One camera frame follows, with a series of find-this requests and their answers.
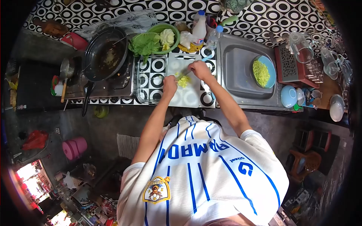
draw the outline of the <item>pink bucket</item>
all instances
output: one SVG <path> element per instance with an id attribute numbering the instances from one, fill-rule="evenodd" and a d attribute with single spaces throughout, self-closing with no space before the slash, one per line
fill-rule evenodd
<path id="1" fill-rule="evenodd" d="M 83 137 L 76 137 L 63 142 L 63 151 L 69 160 L 80 158 L 87 147 L 87 142 Z"/>

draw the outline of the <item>green handle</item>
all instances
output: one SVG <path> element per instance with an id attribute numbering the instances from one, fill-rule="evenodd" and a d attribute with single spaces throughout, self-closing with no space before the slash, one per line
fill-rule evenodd
<path id="1" fill-rule="evenodd" d="M 237 19 L 238 19 L 238 17 L 235 16 L 235 15 L 233 15 L 233 16 L 231 16 L 231 17 L 228 17 L 228 18 L 224 19 L 224 20 L 220 23 L 220 25 L 221 25 L 221 26 L 225 26 L 225 24 L 234 22 L 234 21 L 236 21 Z"/>

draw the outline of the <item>black wok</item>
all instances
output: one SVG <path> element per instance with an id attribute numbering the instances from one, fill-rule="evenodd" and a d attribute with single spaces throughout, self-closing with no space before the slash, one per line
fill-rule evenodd
<path id="1" fill-rule="evenodd" d="M 84 86 L 82 116 L 87 112 L 89 96 L 96 85 L 95 82 L 116 74 L 125 62 L 127 50 L 126 33 L 119 27 L 105 28 L 89 42 L 82 60 L 83 73 L 88 79 Z"/>

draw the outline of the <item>person's left hand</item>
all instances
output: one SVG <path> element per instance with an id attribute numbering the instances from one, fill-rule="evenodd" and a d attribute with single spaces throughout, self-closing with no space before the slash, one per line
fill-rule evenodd
<path id="1" fill-rule="evenodd" d="M 166 76 L 163 79 L 163 94 L 162 97 L 172 98 L 177 90 L 177 81 L 174 75 Z"/>

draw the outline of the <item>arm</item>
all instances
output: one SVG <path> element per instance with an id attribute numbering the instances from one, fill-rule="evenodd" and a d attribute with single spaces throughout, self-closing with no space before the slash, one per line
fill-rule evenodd
<path id="1" fill-rule="evenodd" d="M 177 90 L 176 78 L 173 75 L 165 77 L 163 84 L 163 95 L 143 128 L 137 151 L 131 164 L 147 162 L 157 146 L 165 122 L 167 107 Z"/>
<path id="2" fill-rule="evenodd" d="M 211 74 L 211 71 L 207 67 L 206 63 L 197 60 L 189 65 L 189 69 L 210 87 L 218 100 L 224 116 L 238 137 L 240 137 L 245 130 L 252 129 L 243 110 L 230 96 L 230 94 L 218 83 L 215 77 Z"/>

